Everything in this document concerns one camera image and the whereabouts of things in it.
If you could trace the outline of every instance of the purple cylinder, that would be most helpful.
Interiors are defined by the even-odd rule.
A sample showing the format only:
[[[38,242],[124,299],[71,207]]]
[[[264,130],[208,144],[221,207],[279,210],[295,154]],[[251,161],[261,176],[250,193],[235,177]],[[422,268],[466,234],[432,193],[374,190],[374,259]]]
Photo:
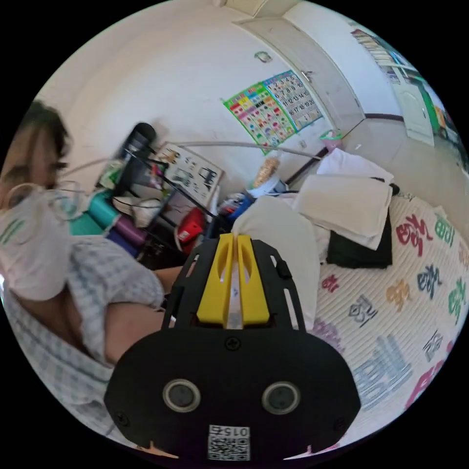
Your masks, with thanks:
[[[114,225],[114,229],[129,243],[140,247],[145,243],[147,235],[135,227],[132,220],[122,215]]]
[[[110,241],[114,241],[121,248],[124,248],[132,257],[137,257],[138,249],[127,242],[114,228],[106,236]]]

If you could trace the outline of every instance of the black cloth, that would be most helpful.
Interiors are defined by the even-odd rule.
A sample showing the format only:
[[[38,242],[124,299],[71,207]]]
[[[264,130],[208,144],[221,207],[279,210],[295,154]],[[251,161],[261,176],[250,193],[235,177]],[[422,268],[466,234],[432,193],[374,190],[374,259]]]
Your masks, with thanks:
[[[372,179],[384,182],[383,179]],[[400,191],[399,187],[395,184],[390,185],[392,187],[392,195],[397,195]],[[377,250],[373,251],[337,234],[335,231],[331,231],[326,262],[347,269],[386,269],[392,265],[392,227],[389,209],[387,211],[383,235]]]

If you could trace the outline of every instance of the bed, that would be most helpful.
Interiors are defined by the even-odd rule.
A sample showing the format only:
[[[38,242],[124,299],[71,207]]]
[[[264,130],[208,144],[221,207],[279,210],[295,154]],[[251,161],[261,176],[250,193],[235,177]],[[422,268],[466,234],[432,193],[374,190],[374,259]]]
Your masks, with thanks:
[[[469,248],[441,211],[411,194],[389,206],[393,265],[322,265],[310,333],[335,347],[353,372],[362,408],[339,443],[392,422],[443,365],[469,308]]]

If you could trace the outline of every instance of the door handle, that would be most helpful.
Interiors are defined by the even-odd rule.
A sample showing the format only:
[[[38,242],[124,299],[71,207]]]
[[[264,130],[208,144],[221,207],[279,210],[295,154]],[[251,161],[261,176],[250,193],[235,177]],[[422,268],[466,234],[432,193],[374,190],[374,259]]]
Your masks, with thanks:
[[[303,71],[301,71],[301,74],[303,75],[303,77],[306,78],[306,80],[307,80],[309,83],[311,83],[311,80],[310,80],[310,78],[308,77],[308,75],[306,75],[306,73],[304,73]]]

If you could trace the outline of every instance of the yellow clip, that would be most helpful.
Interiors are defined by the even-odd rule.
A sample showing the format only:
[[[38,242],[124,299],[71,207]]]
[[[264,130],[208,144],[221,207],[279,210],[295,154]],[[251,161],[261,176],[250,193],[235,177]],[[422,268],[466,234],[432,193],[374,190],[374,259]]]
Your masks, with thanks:
[[[220,235],[207,285],[197,310],[197,318],[200,322],[218,324],[226,328],[231,295],[233,243],[232,233]],[[225,276],[222,280],[223,269],[225,269]]]
[[[269,308],[265,300],[251,238],[240,234],[237,238],[237,248],[243,325],[266,324],[270,317]],[[249,274],[247,281],[245,269]]]

